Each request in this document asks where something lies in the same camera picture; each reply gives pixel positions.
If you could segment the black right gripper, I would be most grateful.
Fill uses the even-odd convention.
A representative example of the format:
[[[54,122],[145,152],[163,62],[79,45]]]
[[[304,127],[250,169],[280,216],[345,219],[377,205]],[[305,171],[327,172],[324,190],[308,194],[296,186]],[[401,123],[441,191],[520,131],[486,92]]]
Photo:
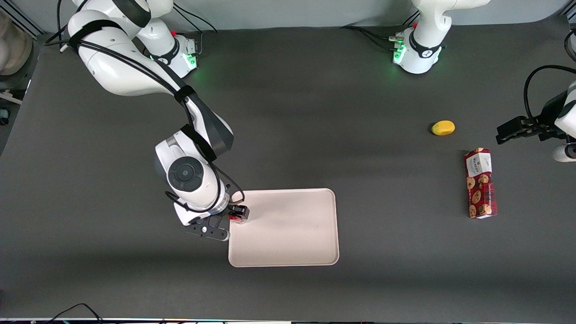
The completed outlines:
[[[223,228],[223,221],[228,219],[229,213],[231,215],[249,215],[249,208],[244,205],[227,205],[220,213],[211,215],[211,227]],[[243,224],[247,219],[243,218],[229,218],[231,223]]]

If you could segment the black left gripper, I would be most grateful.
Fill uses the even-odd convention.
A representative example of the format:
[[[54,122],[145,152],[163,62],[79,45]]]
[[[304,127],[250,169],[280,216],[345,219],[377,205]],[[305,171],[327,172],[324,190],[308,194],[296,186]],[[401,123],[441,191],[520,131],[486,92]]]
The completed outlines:
[[[539,115],[534,121],[528,117],[518,116],[508,121],[508,130],[499,130],[496,136],[496,143],[502,145],[516,138],[528,138],[538,135],[540,141],[547,141],[551,138],[568,141],[567,134],[555,126],[556,119],[564,107],[567,92],[558,94],[547,101]]]

